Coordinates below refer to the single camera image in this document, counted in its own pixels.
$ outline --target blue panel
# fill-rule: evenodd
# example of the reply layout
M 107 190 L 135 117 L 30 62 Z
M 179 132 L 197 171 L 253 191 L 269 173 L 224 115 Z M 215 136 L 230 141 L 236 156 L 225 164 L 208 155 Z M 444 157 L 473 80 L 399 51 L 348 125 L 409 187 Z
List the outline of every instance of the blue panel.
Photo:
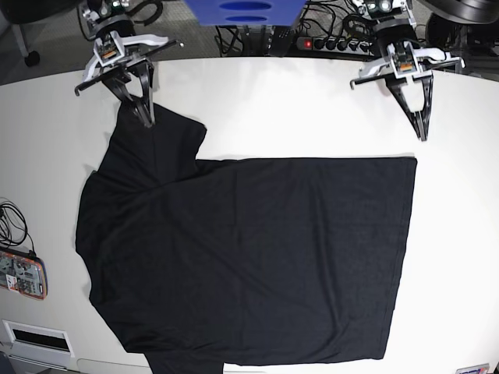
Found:
M 201 25 L 291 26 L 306 0 L 186 0 Z

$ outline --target black t-shirt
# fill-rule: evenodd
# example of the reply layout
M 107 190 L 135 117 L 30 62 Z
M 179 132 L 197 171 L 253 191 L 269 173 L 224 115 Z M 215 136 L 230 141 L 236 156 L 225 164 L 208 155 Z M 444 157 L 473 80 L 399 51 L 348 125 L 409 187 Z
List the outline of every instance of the black t-shirt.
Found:
M 206 129 L 120 108 L 83 190 L 90 300 L 154 374 L 383 358 L 416 159 L 196 160 Z

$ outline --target label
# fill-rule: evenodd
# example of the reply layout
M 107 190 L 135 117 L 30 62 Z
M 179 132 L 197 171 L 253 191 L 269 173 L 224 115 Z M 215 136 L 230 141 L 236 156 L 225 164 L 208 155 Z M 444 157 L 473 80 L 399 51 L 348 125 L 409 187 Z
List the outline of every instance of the label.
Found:
M 7 287 L 9 288 L 9 290 L 13 292 L 19 292 L 19 287 L 17 286 L 17 278 L 8 274 L 6 274 L 6 276 L 7 276 Z

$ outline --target white table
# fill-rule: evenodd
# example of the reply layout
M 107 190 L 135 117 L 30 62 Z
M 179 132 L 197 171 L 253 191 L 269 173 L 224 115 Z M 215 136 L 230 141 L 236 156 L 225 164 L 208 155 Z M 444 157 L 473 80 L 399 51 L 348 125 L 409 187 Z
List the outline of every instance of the white table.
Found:
M 402 282 L 385 359 L 258 368 L 369 374 L 456 369 L 499 360 L 499 84 L 437 73 L 430 139 L 420 143 L 376 83 L 349 89 L 358 63 L 272 58 L 162 62 L 157 103 L 204 123 L 200 158 L 419 160 Z M 75 253 L 83 183 L 113 131 L 117 100 L 80 72 L 0 86 L 0 196 L 24 212 L 45 261 L 43 302 L 0 290 L 0 317 L 66 330 L 76 360 L 147 365 L 126 354 L 88 302 Z M 0 331 L 2 341 L 6 340 Z M 239 369 L 227 365 L 227 369 Z

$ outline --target floor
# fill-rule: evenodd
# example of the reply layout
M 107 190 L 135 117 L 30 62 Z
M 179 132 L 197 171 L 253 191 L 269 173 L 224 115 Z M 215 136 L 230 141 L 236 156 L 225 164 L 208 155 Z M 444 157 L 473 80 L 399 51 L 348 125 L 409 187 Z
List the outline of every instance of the floor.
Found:
M 415 3 L 414 14 L 418 23 L 424 25 L 430 11 Z M 0 85 L 81 70 L 92 55 L 92 44 L 81 35 L 76 11 L 26 25 L 24 30 L 29 49 L 39 52 L 41 62 L 34 67 L 26 67 L 12 31 L 7 30 L 0 37 Z M 165 10 L 156 23 L 146 30 L 137 27 L 136 31 L 138 34 L 174 37 L 185 43 L 184 48 L 171 48 L 156 55 L 156 61 L 219 56 L 218 46 L 214 41 L 215 29 L 200 26 L 183 1 L 166 2 Z M 424 33 L 424 28 L 418 28 L 418 33 Z

